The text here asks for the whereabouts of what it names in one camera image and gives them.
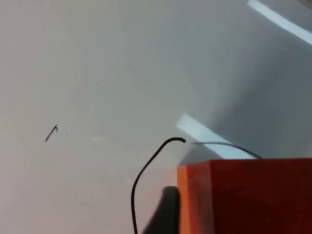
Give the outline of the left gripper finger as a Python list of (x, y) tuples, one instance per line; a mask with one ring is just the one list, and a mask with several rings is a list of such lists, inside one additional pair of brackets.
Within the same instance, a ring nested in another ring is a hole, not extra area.
[(175, 186), (162, 190), (158, 206), (145, 227), (143, 234), (178, 234), (180, 194)]

